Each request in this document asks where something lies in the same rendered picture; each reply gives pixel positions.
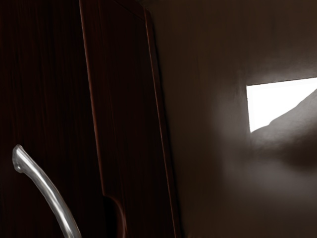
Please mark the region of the dark brown wooden cabinet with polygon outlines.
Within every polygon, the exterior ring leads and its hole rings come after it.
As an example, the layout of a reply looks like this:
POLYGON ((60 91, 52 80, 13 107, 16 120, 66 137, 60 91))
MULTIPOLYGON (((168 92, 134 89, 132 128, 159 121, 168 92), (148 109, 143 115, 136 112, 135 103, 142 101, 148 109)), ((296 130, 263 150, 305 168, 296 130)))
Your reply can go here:
POLYGON ((151 14, 0 0, 0 238, 182 238, 151 14))

